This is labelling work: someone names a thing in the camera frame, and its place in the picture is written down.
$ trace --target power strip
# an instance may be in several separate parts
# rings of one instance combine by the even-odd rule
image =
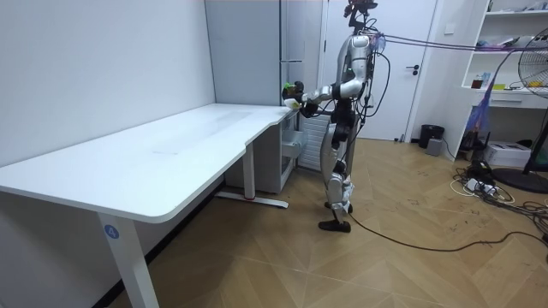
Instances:
[[[493,196],[497,192],[497,188],[495,186],[485,184],[484,182],[477,181],[476,179],[468,180],[468,183],[466,183],[466,188],[470,192],[475,192],[478,188],[480,188],[482,191],[490,194],[491,196]]]

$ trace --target electric fan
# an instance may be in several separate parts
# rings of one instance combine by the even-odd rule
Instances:
[[[518,63],[521,82],[531,93],[548,99],[548,28],[535,36],[527,48],[532,50],[523,51]],[[493,178],[526,192],[548,193],[548,180],[536,173],[531,173],[532,171],[548,171],[548,165],[536,162],[547,136],[548,124],[538,137],[524,170],[494,169],[492,171]]]

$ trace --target fan base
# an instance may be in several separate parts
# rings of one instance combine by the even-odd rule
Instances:
[[[523,170],[500,168],[492,171],[493,178],[509,187],[521,189],[530,193],[548,194],[548,180],[540,175],[523,174]]]

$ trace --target cabinet door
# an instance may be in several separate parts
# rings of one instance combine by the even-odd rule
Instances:
[[[282,61],[302,61],[304,58],[306,8],[306,1],[281,1]]]
[[[280,3],[205,1],[205,9],[217,103],[279,106]]]

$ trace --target cardboard box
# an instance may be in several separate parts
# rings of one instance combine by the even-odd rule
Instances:
[[[490,141],[484,159],[491,166],[524,168],[531,157],[531,149],[515,142]]]

